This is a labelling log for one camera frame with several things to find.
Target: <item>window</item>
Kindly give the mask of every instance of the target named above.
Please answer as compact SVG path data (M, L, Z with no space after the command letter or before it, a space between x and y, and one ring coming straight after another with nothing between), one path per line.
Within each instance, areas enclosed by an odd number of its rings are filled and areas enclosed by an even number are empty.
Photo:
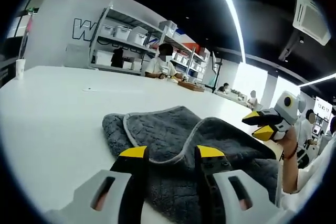
M273 99L270 106L271 108L275 106L279 97L284 91L288 91L295 96L298 96L300 94L300 88L298 86L282 77L278 77L277 85L275 87Z
M251 91L255 90L258 103L260 103L264 94L266 80L266 70L240 63L232 88L247 95L247 97L250 97Z

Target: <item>shelving unit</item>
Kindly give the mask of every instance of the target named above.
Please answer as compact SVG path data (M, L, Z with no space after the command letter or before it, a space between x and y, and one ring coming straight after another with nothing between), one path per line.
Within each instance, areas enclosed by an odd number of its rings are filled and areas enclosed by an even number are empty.
M144 43L144 46L131 43L127 40L115 38L113 36L106 36L106 35L100 34L100 30L102 28L102 25L104 24L105 19L111 19L112 21L117 22L120 25L131 27L131 28L140 26L146 29L148 33L147 33L147 39ZM149 24L148 22L143 21L141 19L135 18L132 15L122 13L118 10L114 10L112 9L112 5L108 6L107 8L103 10L98 20L98 24L96 26L96 29L93 33L92 40L90 42L90 61L89 62L91 62L92 60L93 52L94 52L94 49L96 48L98 40L99 41L102 41L102 40L109 41L112 43L112 45L116 45L116 46L120 45L124 49L130 49L131 51L135 51L141 55L140 57L143 62L145 55L148 55L150 58L153 58L157 54L157 50L146 47L149 40L153 37L158 40L159 44L163 42L168 43L172 45L173 47L175 47L180 52L183 52L188 56L189 59L188 59L187 65L182 64L181 62L177 60L172 60L174 64L181 66L183 68L183 71L188 76L190 76L189 75L190 71L198 73L196 69L191 67L193 62L198 62L198 63L205 62L205 60L201 56L195 53L195 48L193 50L190 50L182 43L179 43L178 41L176 41L174 38L167 36L166 31L162 31L158 27L155 27L152 24ZM91 64L91 66L97 68L97 65L95 64ZM100 65L99 69L106 70L106 71L127 72L127 73L131 73L130 71L133 71L133 70L128 70L128 69L118 69L118 68L114 68L110 66L102 66L102 65Z

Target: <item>hand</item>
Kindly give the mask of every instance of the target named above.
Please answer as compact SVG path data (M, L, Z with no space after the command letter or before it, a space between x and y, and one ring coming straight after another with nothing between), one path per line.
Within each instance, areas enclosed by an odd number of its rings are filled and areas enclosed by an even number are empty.
M283 139L280 139L277 142L279 145L282 146L283 149L283 154L284 156L291 155L296 148L296 132L294 127L290 128L289 131L286 133L286 135L283 137Z
M167 76L164 73L157 74L159 79L167 78Z

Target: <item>cup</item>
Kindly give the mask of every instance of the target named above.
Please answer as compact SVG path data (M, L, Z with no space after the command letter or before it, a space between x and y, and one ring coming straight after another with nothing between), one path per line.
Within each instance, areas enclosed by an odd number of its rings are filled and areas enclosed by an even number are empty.
M25 71L25 63L26 63L26 59L19 59L16 60L16 78L18 80L22 80L23 79L23 72Z

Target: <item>ceiling light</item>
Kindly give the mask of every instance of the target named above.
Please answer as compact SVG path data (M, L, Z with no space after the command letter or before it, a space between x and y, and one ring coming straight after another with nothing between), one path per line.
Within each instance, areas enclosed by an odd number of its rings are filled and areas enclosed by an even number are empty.
M238 40L239 40L239 44L240 44L240 50L242 51L241 56L242 56L242 60L243 63L246 63L246 57L245 57L245 49L244 49L244 42L243 42L243 35L242 35L242 31L240 28L240 24L239 24L239 20L238 20L238 15L235 9L235 6L233 4L232 0L226 0L226 3L229 7L230 13L232 15L232 19L235 23L236 26L236 30L237 30L237 35L238 35Z
M319 83L319 82L322 82L322 81L327 81L327 80L330 80L332 78L336 78L336 73L333 73L333 74L331 74L329 76L323 77L323 78L315 80L315 81L311 81L311 82L307 82L307 83L301 84L298 87L302 88L302 87L309 86L309 85L312 85L312 84L315 84L315 83Z

